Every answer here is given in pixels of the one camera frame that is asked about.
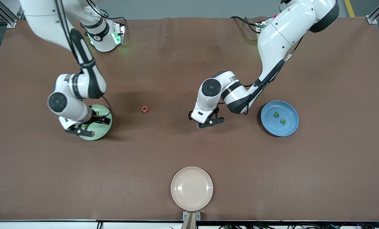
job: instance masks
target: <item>table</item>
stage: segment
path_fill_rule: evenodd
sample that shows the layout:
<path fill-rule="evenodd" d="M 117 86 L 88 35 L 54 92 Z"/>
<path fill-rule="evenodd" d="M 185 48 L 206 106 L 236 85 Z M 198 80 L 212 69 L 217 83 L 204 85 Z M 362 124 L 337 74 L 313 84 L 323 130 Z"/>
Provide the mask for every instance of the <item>table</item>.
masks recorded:
<path fill-rule="evenodd" d="M 180 219 L 170 183 L 187 166 L 214 183 L 204 220 L 379 220 L 379 34 L 364 17 L 308 32 L 249 115 L 221 106 L 225 123 L 202 130 L 187 116 L 201 83 L 231 70 L 250 84 L 261 71 L 256 34 L 245 24 L 129 21 L 124 46 L 91 50 L 114 116 L 94 142 L 66 134 L 46 105 L 56 77 L 78 72 L 72 54 L 24 21 L 7 30 L 0 220 Z M 272 100 L 297 110 L 293 135 L 274 137 L 259 123 Z"/>

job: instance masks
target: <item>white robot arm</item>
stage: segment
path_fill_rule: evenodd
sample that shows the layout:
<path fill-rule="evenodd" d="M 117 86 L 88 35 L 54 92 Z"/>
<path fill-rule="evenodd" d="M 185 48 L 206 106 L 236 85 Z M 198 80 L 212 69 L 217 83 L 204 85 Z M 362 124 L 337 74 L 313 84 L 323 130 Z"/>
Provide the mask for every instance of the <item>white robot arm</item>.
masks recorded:
<path fill-rule="evenodd" d="M 339 14 L 337 0 L 282 0 L 280 13 L 261 28 L 257 47 L 262 62 L 259 78 L 247 90 L 231 71 L 221 71 L 205 80 L 189 119 L 198 128 L 224 122 L 217 117 L 218 102 L 224 101 L 232 113 L 248 113 L 259 94 L 275 79 L 284 64 L 287 51 L 308 31 L 320 32 Z"/>
<path fill-rule="evenodd" d="M 105 79 L 96 66 L 85 40 L 66 18 L 65 5 L 61 0 L 21 0 L 20 3 L 32 31 L 40 38 L 71 51 L 81 69 L 79 73 L 62 74 L 57 78 L 54 92 L 48 97 L 49 109 L 60 116 L 59 121 L 66 132 L 94 136 L 94 132 L 82 129 L 82 124 L 89 125 L 96 122 L 108 125 L 110 120 L 106 115 L 97 116 L 82 101 L 85 98 L 99 99 L 106 92 Z M 82 23 L 91 26 L 92 30 L 106 28 L 107 22 L 102 16 L 84 8 L 78 0 L 67 1 L 67 6 L 70 6 L 69 11 L 79 15 Z M 82 19 L 86 12 L 92 13 L 92 17 L 86 16 Z M 113 49 L 115 46 L 113 38 L 108 39 L 106 36 L 95 43 L 95 47 L 102 50 Z"/>

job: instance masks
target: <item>metal frame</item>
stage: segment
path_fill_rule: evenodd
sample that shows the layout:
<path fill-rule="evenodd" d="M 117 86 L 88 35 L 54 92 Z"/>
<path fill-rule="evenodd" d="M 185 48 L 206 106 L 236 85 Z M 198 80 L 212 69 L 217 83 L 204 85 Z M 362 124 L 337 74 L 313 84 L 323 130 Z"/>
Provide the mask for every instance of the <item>metal frame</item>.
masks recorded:
<path fill-rule="evenodd" d="M 1 223 L 10 222 L 103 222 L 103 223 L 182 223 L 182 220 L 88 220 L 88 219 L 69 219 L 69 220 L 0 220 Z M 201 220 L 198 226 L 221 226 L 226 224 L 239 225 L 239 224 L 263 224 L 269 226 L 296 226 L 300 224 L 316 224 L 316 225 L 329 225 L 335 226 L 357 226 L 358 223 L 373 225 L 379 227 L 379 221 L 344 221 L 344 220 Z"/>
<path fill-rule="evenodd" d="M 182 223 L 181 229 L 195 229 L 196 228 L 196 216 L 195 212 L 187 212 L 185 220 Z"/>
<path fill-rule="evenodd" d="M 376 18 L 379 16 L 379 5 L 366 16 L 368 24 L 377 24 Z"/>
<path fill-rule="evenodd" d="M 17 14 L 14 14 L 5 4 L 0 1 L 0 26 L 6 25 L 14 28 L 18 19 L 24 18 L 24 10 L 20 7 Z"/>

